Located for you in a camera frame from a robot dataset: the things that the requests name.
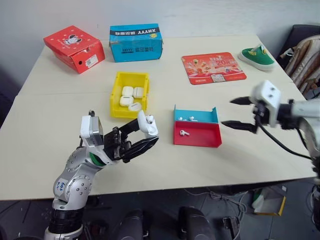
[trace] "green sneaker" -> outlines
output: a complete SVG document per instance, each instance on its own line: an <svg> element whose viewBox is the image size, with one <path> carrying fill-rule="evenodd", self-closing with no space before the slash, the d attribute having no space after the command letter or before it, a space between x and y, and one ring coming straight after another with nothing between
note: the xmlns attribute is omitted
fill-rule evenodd
<svg viewBox="0 0 320 240"><path fill-rule="evenodd" d="M276 63L269 57L266 48L259 44L254 48L247 48L240 52L238 58L262 71L272 70Z"/></svg>

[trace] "table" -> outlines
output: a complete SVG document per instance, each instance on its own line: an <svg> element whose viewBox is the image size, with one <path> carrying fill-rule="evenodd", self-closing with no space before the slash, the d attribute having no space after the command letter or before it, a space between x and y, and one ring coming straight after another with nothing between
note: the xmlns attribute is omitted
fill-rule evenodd
<svg viewBox="0 0 320 240"><path fill-rule="evenodd" d="M165 38L161 59L114 63L108 48L106 60L77 74L45 47L0 129L0 200L53 197L53 183L66 160L79 145L81 117L95 110L104 133L129 120L111 118L109 95L117 71L150 75L148 114L153 114L159 141L130 163L119 162L98 172L91 194L236 185L284 181L315 176L309 160L291 155L262 131L252 134L220 125L219 148L173 145L173 109L210 111L217 107L219 121L253 123L252 107L230 100L248 96L262 80L273 82L282 100L304 98L277 65L262 72L238 61L246 80L191 85L181 56L230 52L254 47L255 35ZM295 131L268 128L287 147L308 154ZM143 138L133 133L134 142Z"/></svg>

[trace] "blue box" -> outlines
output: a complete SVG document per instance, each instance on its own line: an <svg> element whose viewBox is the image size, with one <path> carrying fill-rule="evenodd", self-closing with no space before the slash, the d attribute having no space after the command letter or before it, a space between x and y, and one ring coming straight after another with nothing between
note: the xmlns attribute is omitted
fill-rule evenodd
<svg viewBox="0 0 320 240"><path fill-rule="evenodd" d="M109 46L115 62L159 59L162 44L157 23L110 26Z"/></svg>
<svg viewBox="0 0 320 240"><path fill-rule="evenodd" d="M217 108L212 108L212 111L194 111L176 109L174 105L173 117L174 121L181 121L179 118L189 121L189 117L193 116L198 123L218 124Z"/></svg>

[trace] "red plastic tray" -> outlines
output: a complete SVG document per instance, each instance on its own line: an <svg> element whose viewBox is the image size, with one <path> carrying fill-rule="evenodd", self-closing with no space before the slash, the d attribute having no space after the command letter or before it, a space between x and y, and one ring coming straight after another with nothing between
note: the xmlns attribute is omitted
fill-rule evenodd
<svg viewBox="0 0 320 240"><path fill-rule="evenodd" d="M181 136L180 130L190 135ZM219 124L175 121L173 144L217 148L222 144Z"/></svg>

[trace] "robotic arm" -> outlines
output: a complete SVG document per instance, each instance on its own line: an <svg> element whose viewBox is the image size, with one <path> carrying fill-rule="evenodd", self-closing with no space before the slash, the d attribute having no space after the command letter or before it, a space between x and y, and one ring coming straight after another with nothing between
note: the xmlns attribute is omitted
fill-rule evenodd
<svg viewBox="0 0 320 240"><path fill-rule="evenodd" d="M138 130L146 139L131 144L128 134ZM82 117L80 137L80 146L70 155L62 174L54 182L51 221L44 240L78 239L83 231L83 211L95 174L118 160L128 163L159 139L154 117L145 116L142 110L137 119L120 128L114 127L105 136L99 117L90 111L88 116Z"/></svg>
<svg viewBox="0 0 320 240"><path fill-rule="evenodd" d="M258 128L261 128L275 143L289 153L312 161L313 170L317 173L316 192L313 197L313 219L315 226L320 231L320 99L297 102L289 100L288 104L281 104L280 100L280 91L266 80L253 89L251 96L239 97L230 101L238 105L253 104L255 124L234 120L223 121L222 124L255 134ZM277 124L280 124L283 130L296 129L310 157L290 150L264 128L264 125L274 128Z"/></svg>

